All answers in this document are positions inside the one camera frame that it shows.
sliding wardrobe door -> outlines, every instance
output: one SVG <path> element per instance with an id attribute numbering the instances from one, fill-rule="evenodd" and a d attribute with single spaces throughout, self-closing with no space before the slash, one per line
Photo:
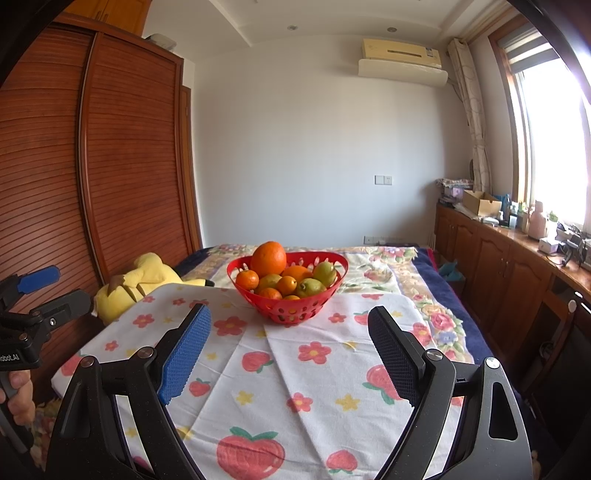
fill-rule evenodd
<path id="1" fill-rule="evenodd" d="M 58 283 L 25 296 L 15 311 L 82 288 L 99 287 L 80 212 L 76 137 L 80 88 L 92 33 L 46 28 L 0 89 L 0 279 L 52 264 Z M 50 391 L 49 375 L 100 329 L 83 317 L 53 333 L 35 396 Z"/>
<path id="2" fill-rule="evenodd" d="M 146 252 L 173 266 L 192 252 L 178 143 L 181 62 L 106 34 L 95 40 L 80 145 L 85 209 L 105 278 Z"/>

window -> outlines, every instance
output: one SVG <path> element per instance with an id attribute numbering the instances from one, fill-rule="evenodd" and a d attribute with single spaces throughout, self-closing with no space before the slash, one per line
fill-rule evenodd
<path id="1" fill-rule="evenodd" d="M 489 38 L 512 117 L 514 200 L 539 200 L 591 232 L 591 110 L 576 79 L 523 17 Z"/>

human hand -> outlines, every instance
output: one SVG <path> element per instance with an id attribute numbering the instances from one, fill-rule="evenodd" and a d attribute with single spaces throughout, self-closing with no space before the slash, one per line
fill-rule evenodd
<path id="1" fill-rule="evenodd" d="M 9 372 L 10 384 L 17 394 L 8 400 L 8 410 L 14 415 L 14 423 L 25 425 L 32 423 L 35 418 L 35 404 L 33 403 L 33 383 L 31 382 L 31 371 L 22 370 Z M 0 388 L 0 403 L 6 401 L 6 394 Z"/>

ceiling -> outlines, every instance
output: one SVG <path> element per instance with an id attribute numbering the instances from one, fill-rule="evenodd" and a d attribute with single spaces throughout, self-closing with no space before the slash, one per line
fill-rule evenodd
<path id="1" fill-rule="evenodd" d="M 175 52 L 193 61 L 297 35 L 356 34 L 437 46 L 506 6 L 505 0 L 153 0 L 144 36 L 172 38 Z"/>

fruit bowl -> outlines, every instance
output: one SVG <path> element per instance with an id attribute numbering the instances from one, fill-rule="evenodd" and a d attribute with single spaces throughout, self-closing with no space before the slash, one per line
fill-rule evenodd
<path id="1" fill-rule="evenodd" d="M 275 323 L 284 326 L 292 326 L 311 319 L 321 311 L 324 304 L 329 301 L 331 296 L 334 295 L 339 288 L 344 276 L 347 274 L 349 263 L 343 256 L 332 252 L 292 252 L 287 254 L 288 267 L 291 265 L 303 265 L 310 271 L 312 271 L 318 263 L 324 260 L 328 260 L 335 264 L 337 271 L 335 282 L 327 288 L 326 291 L 299 300 L 267 299 L 236 285 L 234 280 L 236 279 L 238 272 L 250 268 L 251 257 L 241 257 L 233 260 L 228 265 L 226 271 L 228 272 L 228 277 L 230 277 L 230 280 L 232 280 L 232 283 L 240 292 L 240 295 L 261 312 L 263 316 L 273 320 Z"/>

